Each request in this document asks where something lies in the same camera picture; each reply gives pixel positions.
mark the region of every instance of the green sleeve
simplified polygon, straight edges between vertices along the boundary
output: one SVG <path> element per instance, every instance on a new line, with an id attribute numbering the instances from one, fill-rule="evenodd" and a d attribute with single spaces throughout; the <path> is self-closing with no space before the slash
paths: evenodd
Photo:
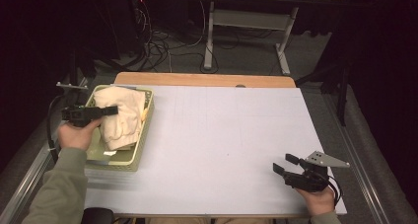
<path id="1" fill-rule="evenodd" d="M 80 224 L 87 189 L 86 159 L 83 150 L 61 150 L 55 167 L 43 175 L 43 186 L 36 194 L 24 224 Z"/>
<path id="2" fill-rule="evenodd" d="M 340 224 L 337 214 L 333 212 L 327 212 L 311 218 L 312 224 Z"/>

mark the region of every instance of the human hand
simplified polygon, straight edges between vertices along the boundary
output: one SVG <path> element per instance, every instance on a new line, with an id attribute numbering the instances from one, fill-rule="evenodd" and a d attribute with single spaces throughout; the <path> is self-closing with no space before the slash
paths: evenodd
<path id="1" fill-rule="evenodd" d="M 298 188 L 295 190 L 304 198 L 311 216 L 331 212 L 335 209 L 334 191 L 330 187 L 319 192 L 308 192 Z"/>
<path id="2" fill-rule="evenodd" d="M 85 127 L 76 127 L 64 123 L 58 128 L 58 141 L 61 148 L 78 148 L 84 151 L 90 146 L 93 130 L 102 123 L 102 118 L 95 119 Z"/>

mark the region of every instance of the floor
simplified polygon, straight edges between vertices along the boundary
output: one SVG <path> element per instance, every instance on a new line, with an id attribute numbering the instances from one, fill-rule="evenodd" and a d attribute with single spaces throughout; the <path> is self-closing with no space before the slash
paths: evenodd
<path id="1" fill-rule="evenodd" d="M 260 30 L 217 28 L 215 30 L 214 67 L 202 69 L 205 40 L 198 28 L 191 26 L 188 36 L 155 27 L 149 60 L 150 71 L 171 73 L 217 73 L 243 75 L 282 75 L 274 44 L 281 33 Z M 314 67 L 329 40 L 328 36 L 311 37 L 310 33 L 291 36 L 286 57 L 293 79 L 314 71 Z M 132 57 L 124 55 L 119 63 Z M 129 67 L 136 70 L 139 66 Z M 96 61 L 98 75 L 88 78 L 86 95 L 96 85 L 112 83 L 116 71 Z M 346 126 L 335 116 L 336 94 L 322 94 L 320 83 L 309 82 L 301 86 L 307 107 L 313 119 L 319 140 L 328 155 L 352 164 L 352 169 L 335 169 L 335 178 L 344 189 L 344 203 L 348 214 L 341 216 L 343 223 L 418 223 L 415 212 L 404 198 L 394 175 L 385 162 L 367 122 L 364 120 L 354 93 L 349 88 L 346 108 Z M 57 105 L 51 114 L 51 127 L 60 122 Z M 9 167 L 1 174 L 1 223 L 20 223 L 28 212 L 28 205 L 39 187 L 44 171 L 52 168 L 48 157 L 44 121 L 23 145 Z M 277 220 L 281 223 L 307 223 L 307 219 Z"/>

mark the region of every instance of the white cloth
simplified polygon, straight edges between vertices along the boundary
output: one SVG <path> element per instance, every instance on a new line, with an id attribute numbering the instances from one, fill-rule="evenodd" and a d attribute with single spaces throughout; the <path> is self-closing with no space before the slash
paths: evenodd
<path id="1" fill-rule="evenodd" d="M 100 132 L 108 150 L 121 149 L 135 143 L 141 130 L 145 93 L 120 87 L 94 92 L 96 107 L 117 106 L 118 114 L 105 116 Z"/>

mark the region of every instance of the gray carpet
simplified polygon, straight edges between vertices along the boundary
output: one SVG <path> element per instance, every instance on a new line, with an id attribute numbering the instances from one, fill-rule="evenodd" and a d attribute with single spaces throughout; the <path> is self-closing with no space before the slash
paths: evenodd
<path id="1" fill-rule="evenodd" d="M 214 48 L 214 55 L 219 67 L 218 74 L 281 75 L 277 54 L 273 46 L 276 39 L 280 38 L 280 33 L 273 32 L 268 37 L 240 38 L 237 46 L 235 46 L 237 41 L 234 35 L 229 36 L 228 33 L 225 34 L 225 31 L 218 31 L 218 33 L 221 36 L 215 37 Z M 258 36 L 261 32 L 246 30 L 246 33 Z M 314 70 L 328 39 L 329 36 L 312 38 L 308 34 L 292 37 L 286 49 L 286 56 L 291 68 L 291 76 L 294 79 L 305 76 Z M 187 42 L 196 40 L 196 37 L 183 39 Z M 169 37 L 166 42 L 170 46 L 180 44 L 173 37 Z M 201 55 L 184 54 L 202 54 L 204 49 L 204 42 L 197 46 L 171 49 L 171 55 L 155 69 L 158 72 L 201 73 L 199 69 L 202 60 Z M 130 58 L 124 58 L 120 62 L 124 60 L 128 61 Z M 97 85 L 112 83 L 116 74 L 114 70 L 100 62 L 97 62 L 97 70 L 98 76 L 89 82 L 90 92 Z M 356 172 L 354 168 L 333 169 L 335 178 L 339 180 L 344 189 L 343 198 L 348 210 L 348 214 L 341 216 L 340 220 L 343 223 L 418 223 L 414 210 L 405 200 L 396 178 L 390 171 L 370 133 L 358 108 L 354 93 L 349 89 L 346 109 L 347 126 L 341 127 L 335 118 L 335 95 L 323 95 L 319 86 L 318 83 L 307 83 L 301 88 L 325 153 L 341 160 L 350 161 L 352 165 L 358 165 L 361 168 L 360 172 Z M 59 124 L 59 111 L 60 106 L 57 106 L 53 114 L 52 127 Z M 45 142 L 45 123 L 43 122 L 1 174 L 0 210 L 2 212 Z M 358 156 L 354 160 L 352 160 L 353 156 L 350 155 L 353 151 Z M 51 167 L 51 163 L 48 163 L 45 169 L 48 170 Z M 375 197 L 368 197 L 364 185 L 365 178 L 366 187 L 374 188 L 372 192 Z M 21 211 L 16 213 L 14 223 L 20 223 L 26 215 L 31 199 L 30 196 L 19 203 Z M 373 210 L 374 206 L 371 202 L 375 204 L 378 202 L 377 210 Z M 292 224 L 307 223 L 307 219 L 290 219 L 287 221 Z M 286 221 L 277 220 L 277 223 L 286 223 Z"/>

